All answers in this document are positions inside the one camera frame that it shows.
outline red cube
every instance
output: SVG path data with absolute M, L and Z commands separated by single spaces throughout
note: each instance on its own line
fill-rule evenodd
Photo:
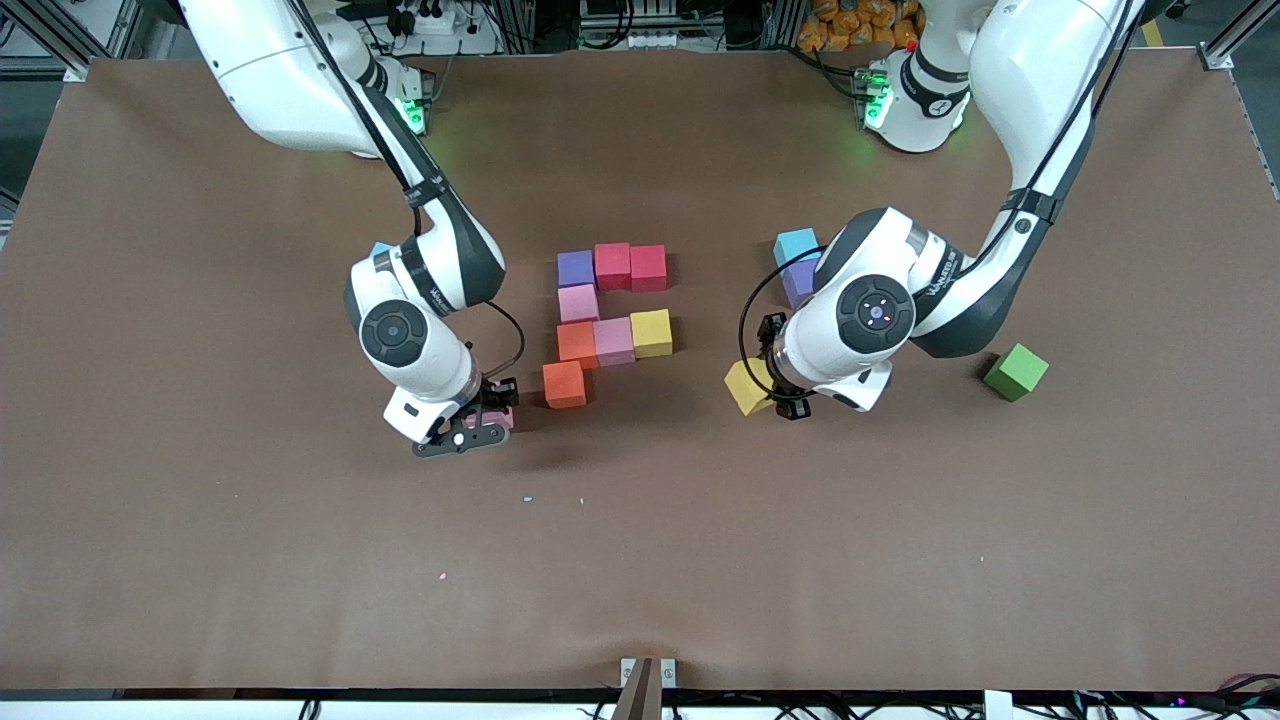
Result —
M 636 245 L 631 247 L 631 292 L 667 290 L 667 247 Z
M 626 290 L 631 282 L 631 245 L 604 242 L 595 246 L 595 286 L 600 292 Z

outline black cable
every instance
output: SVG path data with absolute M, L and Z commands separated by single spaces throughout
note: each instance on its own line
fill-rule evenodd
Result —
M 529 41 L 525 40 L 520 35 L 516 35 L 515 38 L 513 38 L 512 35 L 509 32 L 507 32 L 507 28 L 503 27 L 503 24 L 498 22 L 497 15 L 493 14 L 493 9 L 489 8 L 488 3 L 481 1 L 480 6 L 484 8 L 485 15 L 489 15 L 489 22 L 493 23 L 493 28 L 495 31 L 500 32 L 502 36 L 507 40 L 507 42 L 511 42 L 512 45 L 516 46 L 516 50 L 518 50 L 518 53 L 516 53 L 517 55 L 522 55 L 525 53 L 525 46 L 524 45 L 525 45 L 525 42 L 529 42 Z
M 764 279 L 760 281 L 760 284 L 755 286 L 755 290 L 751 291 L 751 295 L 746 297 L 746 304 L 742 305 L 742 314 L 739 315 L 737 318 L 737 351 L 739 355 L 741 355 L 742 357 L 742 369 L 746 370 L 746 377 L 751 378 L 751 382 L 755 383 L 756 387 L 763 389 L 765 395 L 769 396 L 769 400 L 781 400 L 781 401 L 804 400 L 806 397 L 813 397 L 814 392 L 812 389 L 806 389 L 800 395 L 783 395 L 780 392 L 773 392 L 772 389 L 764 387 L 764 383 L 762 383 L 760 379 L 755 377 L 755 373 L 751 372 L 751 364 L 746 361 L 746 342 L 742 340 L 742 333 L 746 331 L 746 316 L 751 313 L 751 304 L 755 302 L 755 297 L 760 295 L 760 292 L 769 284 L 771 281 L 773 281 L 773 278 L 778 277 L 780 274 L 782 274 L 782 270 L 786 270 L 787 268 L 795 265 L 796 263 L 808 258 L 809 255 L 813 255 L 814 252 L 822 252 L 823 250 L 826 250 L 826 247 L 812 247 L 809 250 L 805 250 L 800 255 L 796 255 L 795 258 L 787 260 L 786 263 L 780 265 L 776 270 L 765 275 Z
M 626 24 L 627 24 L 626 28 L 622 27 L 623 18 L 626 18 Z M 609 50 L 611 47 L 617 47 L 620 42 L 626 40 L 627 36 L 631 35 L 631 26 L 635 23 L 635 19 L 636 19 L 635 0 L 626 0 L 626 5 L 618 9 L 618 27 L 613 31 L 613 35 L 604 41 L 603 45 L 591 45 L 590 42 L 581 38 L 579 38 L 579 42 L 581 42 L 584 47 L 590 47 L 591 50 Z
M 9 32 L 5 33 L 4 40 L 0 40 L 0 47 L 4 47 L 5 45 L 8 45 L 9 40 L 13 38 L 14 31 L 18 29 L 18 22 L 17 20 L 9 18 L 4 13 L 0 13 L 0 32 L 4 32 L 4 29 L 5 29 L 6 26 L 9 28 Z
M 298 720 L 316 720 L 320 717 L 320 701 L 308 700 L 302 703 L 302 710 L 298 711 Z
M 1051 717 L 1053 720 L 1062 720 L 1062 716 L 1059 715 L 1057 712 L 1053 712 L 1052 710 L 1050 710 L 1048 712 L 1044 712 L 1043 710 L 1036 710 L 1034 707 L 1028 707 L 1025 705 L 1016 705 L 1014 707 L 1016 707 L 1018 710 L 1021 710 L 1024 712 L 1030 712 L 1032 715 L 1039 715 L 1041 717 Z
M 1102 104 L 1106 102 L 1107 92 L 1111 92 L 1111 83 L 1115 82 L 1116 73 L 1120 72 L 1120 64 L 1124 63 L 1125 56 L 1129 55 L 1129 45 L 1133 42 L 1133 35 L 1137 31 L 1138 31 L 1138 20 L 1135 18 L 1133 20 L 1133 24 L 1129 26 L 1129 32 L 1126 32 L 1124 36 L 1124 44 L 1120 45 L 1120 54 L 1116 55 L 1116 61 L 1114 65 L 1111 65 L 1111 72 L 1107 73 L 1106 82 L 1102 83 L 1102 90 L 1098 91 L 1098 100 L 1093 104 L 1092 117 L 1097 118 L 1098 110 L 1101 110 Z
M 502 306 L 498 305 L 497 302 L 494 302 L 492 300 L 485 300 L 484 304 L 488 305 L 489 307 L 493 307 L 494 310 L 497 310 L 498 314 L 502 315 L 503 318 L 507 318 L 507 322 L 511 323 L 511 325 L 513 328 L 516 328 L 516 334 L 520 336 L 520 348 L 516 350 L 516 354 L 512 355 L 509 360 L 507 360 L 506 363 L 498 365 L 493 370 L 489 370 L 488 373 L 481 373 L 481 377 L 484 377 L 484 378 L 492 378 L 492 377 L 497 375 L 498 373 L 502 373 L 503 370 L 507 370 L 508 368 L 511 368 L 512 365 L 515 365 L 516 363 L 518 363 L 521 357 L 525 356 L 525 328 L 520 327 L 520 323 L 515 318 L 511 316 L 511 313 L 507 313 L 506 310 L 503 310 Z
M 410 188 L 410 184 L 408 181 L 404 178 L 404 172 L 401 169 L 399 164 L 396 163 L 396 158 L 392 155 L 392 150 L 387 145 L 387 140 L 384 140 L 381 132 L 378 131 L 378 126 L 374 124 L 374 119 L 369 117 L 369 110 L 366 110 L 365 106 L 360 102 L 360 99 L 356 97 L 355 88 L 351 87 L 351 85 L 347 82 L 347 77 L 343 76 L 342 70 L 338 68 L 338 61 L 333 59 L 333 53 L 329 51 L 329 46 L 325 45 L 324 38 L 320 36 L 320 29 L 316 28 L 315 22 L 311 19 L 311 13 L 308 13 L 306 6 L 302 5 L 302 0 L 288 0 L 288 4 L 289 9 L 293 12 L 294 19 L 297 19 L 298 24 L 301 24 L 302 28 L 307 32 L 307 35 L 311 37 L 311 44 L 315 45 L 316 51 L 320 53 L 320 56 L 324 59 L 325 63 L 328 63 L 328 65 L 321 64 L 319 69 L 323 72 L 328 67 L 328 69 L 333 72 L 334 78 L 338 81 L 338 86 L 342 87 L 343 92 L 347 95 L 347 100 L 351 101 L 352 109 L 356 111 L 356 117 L 360 119 L 360 123 L 365 127 L 365 132 L 369 133 L 370 140 L 374 141 L 374 145 L 381 154 L 383 160 L 387 163 L 387 167 L 390 168 L 392 173 L 396 176 L 396 179 L 399 181 L 401 190 L 407 191 Z M 413 211 L 413 218 L 415 218 L 415 225 L 420 227 L 417 225 L 417 223 L 420 222 L 417 218 L 417 210 Z
M 1111 42 L 1107 44 L 1108 50 L 1115 47 L 1116 44 L 1120 41 L 1120 32 L 1124 29 L 1123 23 L 1125 18 L 1129 17 L 1129 10 L 1132 8 L 1133 8 L 1133 0 L 1125 0 L 1124 10 L 1120 12 L 1120 24 L 1116 26 L 1115 32 L 1111 33 Z M 1134 26 L 1137 26 L 1137 22 L 1138 20 L 1135 19 Z M 1132 38 L 1133 27 L 1128 28 L 1126 32 Z M 1111 83 L 1111 79 L 1115 77 L 1116 70 L 1120 69 L 1120 61 L 1124 59 L 1124 54 L 1128 53 L 1128 50 L 1129 50 L 1128 44 L 1125 44 L 1125 46 L 1120 49 L 1121 56 L 1116 58 L 1115 64 L 1111 65 L 1111 76 L 1106 81 L 1108 85 Z M 1032 177 L 1029 181 L 1027 181 L 1025 187 L 1028 188 L 1036 187 L 1036 182 L 1039 181 L 1041 174 L 1044 173 L 1044 168 L 1048 167 L 1048 161 L 1053 158 L 1053 152 L 1056 152 L 1059 146 L 1062 145 L 1062 141 L 1066 138 L 1066 132 L 1071 128 L 1073 124 L 1075 124 L 1075 118 L 1080 114 L 1080 110 L 1084 108 L 1084 104 L 1089 100 L 1089 96 L 1093 94 L 1093 88 L 1098 85 L 1098 78 L 1102 77 L 1102 69 L 1106 68 L 1106 65 L 1107 65 L 1107 54 L 1103 54 L 1101 58 L 1098 58 L 1098 65 L 1093 69 L 1093 76 L 1089 78 L 1089 83 L 1084 86 L 1084 90 L 1080 92 L 1080 97 L 1076 99 L 1075 105 L 1071 108 L 1070 114 L 1068 114 L 1066 119 L 1062 120 L 1062 127 L 1057 131 L 1057 135 L 1053 137 L 1053 142 L 1048 146 L 1048 152 L 1046 152 L 1044 158 L 1041 159 L 1039 165 L 1036 165 L 1036 172 L 1032 173 Z M 1098 111 L 1102 109 L 1101 100 L 1103 99 L 1100 99 L 1100 101 L 1093 105 L 1091 117 L 1096 118 L 1098 115 Z M 1012 227 L 1014 218 L 1016 217 L 1018 217 L 1018 210 L 1010 210 L 1009 217 L 1005 218 L 1005 224 L 1002 224 L 1000 227 L 1000 232 L 997 232 L 992 237 L 998 238 L 1004 236 L 1006 232 L 1009 232 L 1009 228 Z M 956 279 L 963 278 L 972 270 L 977 269 L 982 264 L 982 260 L 987 258 L 987 255 L 995 246 L 996 243 L 992 242 L 982 252 L 979 252 L 978 258 L 974 259 L 973 264 L 956 273 Z
M 378 33 L 374 32 L 374 26 L 369 24 L 369 18 L 365 17 L 365 12 L 360 9 L 360 3 L 352 3 L 351 9 L 355 10 L 357 15 L 360 15 L 360 22 L 365 23 L 365 27 L 369 29 L 369 36 L 374 41 L 374 49 L 378 50 L 378 54 L 389 55 L 390 53 L 388 51 L 387 46 L 383 45 L 381 40 L 378 40 Z
M 1225 687 L 1219 688 L 1213 694 L 1216 694 L 1216 696 L 1224 696 L 1224 694 L 1234 693 L 1235 691 L 1238 691 L 1240 688 L 1247 688 L 1247 687 L 1252 685 L 1253 683 L 1261 683 L 1262 680 L 1280 680 L 1280 675 L 1277 675 L 1275 673 L 1260 673 L 1257 675 L 1249 675 L 1248 678 L 1244 678 L 1243 680 L 1238 680 L 1235 683 L 1231 683 L 1230 685 L 1225 685 Z

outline brown table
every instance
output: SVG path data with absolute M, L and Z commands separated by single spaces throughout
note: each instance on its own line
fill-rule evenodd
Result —
M 424 462 L 343 315 L 408 211 L 378 163 L 271 146 L 200 64 L 67 87 L 0 256 L 0 685 L 1212 688 L 1280 665 L 1280 210 L 1229 76 L 1135 51 L 992 350 L 914 347 L 873 414 L 721 384 L 778 231 L 893 204 L 974 250 L 1007 183 L 859 135 L 787 56 L 454 63 L 429 145 L 552 356 L 554 252 L 666 242 L 672 357 Z M 771 291 L 753 318 L 772 310 Z M 484 365 L 513 346 L 456 318 Z M 524 502 L 531 496 L 531 502 Z

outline pink cube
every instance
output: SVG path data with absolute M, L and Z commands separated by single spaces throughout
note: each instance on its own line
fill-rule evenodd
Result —
M 622 365 L 636 361 L 636 347 L 631 340 L 631 318 L 617 318 L 594 323 L 595 357 L 604 365 Z
M 667 290 L 667 247 L 636 245 L 631 247 L 631 292 Z
M 604 242 L 595 246 L 595 284 L 600 292 L 626 290 L 631 284 L 631 245 Z
M 600 319 L 600 304 L 595 300 L 594 286 L 562 287 L 557 295 L 561 302 L 561 323 Z
M 467 428 L 474 428 L 476 425 L 475 415 L 467 418 L 463 423 Z M 516 418 L 511 414 L 511 407 L 506 413 L 499 413 L 497 410 L 485 410 L 484 415 L 480 418 L 481 425 L 502 425 L 507 428 L 508 432 L 516 429 Z

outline metal frame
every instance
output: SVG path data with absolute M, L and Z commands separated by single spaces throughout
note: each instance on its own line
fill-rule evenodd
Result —
M 1280 9 L 1280 0 L 1253 0 L 1243 13 L 1228 23 L 1217 37 L 1208 42 L 1201 42 L 1199 56 L 1206 70 L 1225 70 L 1234 68 L 1231 53 L 1234 53 L 1251 35 Z
M 104 45 L 56 0 L 0 0 L 0 9 L 50 54 L 0 59 L 3 79 L 84 79 L 95 56 L 124 56 L 141 14 L 137 0 L 124 0 Z

